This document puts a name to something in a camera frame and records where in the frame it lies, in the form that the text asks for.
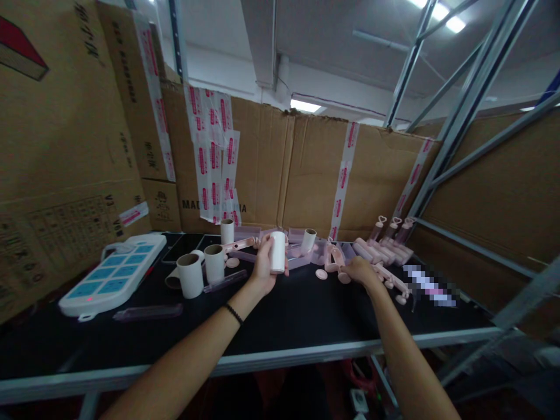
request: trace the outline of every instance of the blue outlet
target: blue outlet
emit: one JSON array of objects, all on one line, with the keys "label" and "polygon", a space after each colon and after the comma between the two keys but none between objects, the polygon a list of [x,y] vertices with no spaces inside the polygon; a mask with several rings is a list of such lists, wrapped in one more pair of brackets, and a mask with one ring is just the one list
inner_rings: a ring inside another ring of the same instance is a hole
[{"label": "blue outlet", "polygon": [[117,280],[109,280],[105,285],[101,288],[100,291],[97,292],[98,295],[101,293],[114,293],[118,292],[120,289],[124,287],[126,282],[128,281],[127,278],[125,279],[117,279]]},{"label": "blue outlet", "polygon": [[116,265],[121,265],[126,257],[109,257],[105,261],[103,261],[102,266],[104,267],[111,267]]},{"label": "blue outlet", "polygon": [[124,267],[119,268],[113,277],[130,277],[134,274],[137,268],[137,265],[125,265]]},{"label": "blue outlet", "polygon": [[147,254],[140,254],[140,255],[131,255],[127,259],[127,264],[140,264],[143,260],[148,256]]},{"label": "blue outlet", "polygon": [[153,245],[144,245],[144,246],[138,247],[138,249],[134,253],[135,254],[148,253],[152,249],[153,249]]},{"label": "blue outlet", "polygon": [[92,283],[82,283],[80,284],[69,296],[70,298],[82,298],[84,296],[89,296],[95,292],[103,282],[92,282]]},{"label": "blue outlet", "polygon": [[114,268],[98,268],[89,275],[87,280],[104,280],[109,278],[113,271],[115,271]]}]

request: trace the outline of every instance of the metal shelf frame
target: metal shelf frame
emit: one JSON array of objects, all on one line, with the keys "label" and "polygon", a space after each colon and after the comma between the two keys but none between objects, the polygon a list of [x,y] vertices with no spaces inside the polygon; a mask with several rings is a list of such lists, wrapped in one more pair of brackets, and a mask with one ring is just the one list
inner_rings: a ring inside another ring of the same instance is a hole
[{"label": "metal shelf frame", "polygon": [[[444,26],[448,19],[467,9],[475,2],[476,0],[465,0],[458,7],[451,10],[445,19],[434,25],[431,29],[425,29],[428,24],[426,19],[429,21],[431,11],[437,3],[437,0],[435,2],[428,1],[426,3],[421,14],[417,38],[409,51],[407,60],[402,69],[393,95],[393,103],[390,111],[387,113],[384,127],[390,127],[393,123],[399,108],[399,102],[403,98],[404,90],[407,87],[416,58],[422,47],[422,42],[432,33]],[[417,218],[417,223],[419,225],[434,230],[531,279],[530,283],[492,319],[492,321],[502,329],[502,333],[484,344],[476,345],[475,347],[466,347],[438,373],[438,377],[444,386],[455,379],[464,369],[471,366],[486,351],[498,345],[512,334],[519,333],[516,329],[516,325],[530,312],[540,306],[545,299],[551,297],[560,287],[560,256],[541,273],[536,273],[493,251],[470,242],[459,235],[421,219],[434,191],[439,185],[467,168],[470,164],[495,149],[501,143],[507,141],[529,124],[538,120],[560,102],[560,92],[556,92],[558,85],[560,85],[559,80],[558,83],[553,82],[553,84],[551,84],[551,86],[554,87],[554,91],[547,91],[545,94],[548,96],[544,96],[532,111],[526,113],[512,125],[456,163],[453,167],[447,168],[455,151],[468,131],[488,89],[492,86],[492,83],[537,3],[538,0],[507,0],[502,6],[502,9],[497,13],[488,35],[461,64],[451,78],[439,89],[426,108],[420,112],[406,130],[407,132],[412,132],[438,100],[441,99],[461,75],[470,68],[458,99],[437,136],[437,140],[441,143],[440,151],[412,204],[408,217]]]}]

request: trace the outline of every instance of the cardboard box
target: cardboard box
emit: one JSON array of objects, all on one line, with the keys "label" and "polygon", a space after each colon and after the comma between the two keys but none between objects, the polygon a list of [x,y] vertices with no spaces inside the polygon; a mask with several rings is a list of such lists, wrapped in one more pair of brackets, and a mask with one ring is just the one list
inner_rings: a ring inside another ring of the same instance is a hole
[{"label": "cardboard box", "polygon": [[[176,168],[181,226],[184,232],[218,233],[219,226],[200,218],[183,87],[162,81],[162,93]],[[236,188],[243,225],[269,229],[281,222],[293,117],[271,106],[234,97],[232,113],[233,127],[241,132]]]},{"label": "cardboard box", "polygon": [[[475,120],[449,167],[521,116]],[[556,220],[560,146],[554,135],[559,124],[560,110],[552,110],[448,179],[434,193],[423,218],[524,267],[542,271],[560,253]],[[441,124],[432,124],[415,132],[437,135],[440,129]],[[527,277],[420,226],[408,245],[495,312],[529,282]],[[560,303],[555,299],[524,320],[521,329],[544,337],[559,322]]]},{"label": "cardboard box", "polygon": [[142,178],[175,182],[165,105],[159,86],[163,63],[148,19],[134,10],[98,2],[122,105]]},{"label": "cardboard box", "polygon": [[146,204],[95,3],[3,3],[0,16],[28,57],[0,65],[4,322],[150,224],[127,214]]},{"label": "cardboard box", "polygon": [[181,232],[177,186],[174,183],[142,180],[152,229],[163,232]]},{"label": "cardboard box", "polygon": [[[313,228],[327,237],[337,191],[348,123],[333,118],[299,115],[283,209],[284,228]],[[369,237],[377,217],[390,217],[415,166],[424,138],[361,125],[352,163],[338,239]],[[408,213],[439,145],[434,144],[407,199]]]}]

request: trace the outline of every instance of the human arm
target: human arm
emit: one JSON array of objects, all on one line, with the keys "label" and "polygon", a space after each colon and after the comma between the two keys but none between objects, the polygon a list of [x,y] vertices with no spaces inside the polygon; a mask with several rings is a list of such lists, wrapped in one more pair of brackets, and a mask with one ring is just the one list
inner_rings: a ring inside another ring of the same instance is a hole
[{"label": "human arm", "polygon": [[362,257],[355,257],[341,269],[364,285],[372,300],[391,381],[404,418],[460,419],[371,265]]},{"label": "human arm", "polygon": [[[228,301],[243,320],[276,283],[268,259],[272,243],[269,235],[263,238],[253,274]],[[151,366],[102,419],[177,418],[206,381],[238,329],[239,322],[221,307]]]}]

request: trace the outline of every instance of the fluorescent light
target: fluorescent light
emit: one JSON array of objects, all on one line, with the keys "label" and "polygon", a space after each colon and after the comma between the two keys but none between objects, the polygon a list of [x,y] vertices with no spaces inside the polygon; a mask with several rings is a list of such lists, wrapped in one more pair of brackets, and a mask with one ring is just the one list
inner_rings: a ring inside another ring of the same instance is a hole
[{"label": "fluorescent light", "polygon": [[434,6],[432,16],[437,20],[442,20],[449,14],[449,9],[447,9],[441,3],[438,3]]},{"label": "fluorescent light", "polygon": [[[419,9],[423,9],[424,6],[426,5],[426,0],[408,0],[408,1]],[[444,5],[442,5],[441,3],[437,3],[433,8],[432,17],[436,20],[442,20],[448,14],[449,14],[449,9]],[[455,33],[459,33],[463,29],[465,29],[466,24],[457,16],[453,16],[451,19],[447,21],[445,26],[447,26],[447,28],[450,29],[451,31]]]},{"label": "fluorescent light", "polygon": [[290,106],[291,108],[295,108],[297,110],[310,112],[310,113],[317,111],[321,107],[320,105],[310,104],[302,101],[296,101],[295,99],[292,99],[292,101],[290,102]]},{"label": "fluorescent light", "polygon": [[[557,103],[554,107],[558,107],[560,106],[560,103]],[[535,107],[527,107],[527,108],[521,108],[520,111],[521,112],[529,112],[529,111],[533,111],[535,109]]]},{"label": "fluorescent light", "polygon": [[447,21],[445,26],[447,26],[453,32],[459,33],[463,29],[465,29],[466,24],[461,19],[459,19],[457,16],[453,16],[451,19],[449,19]]}]

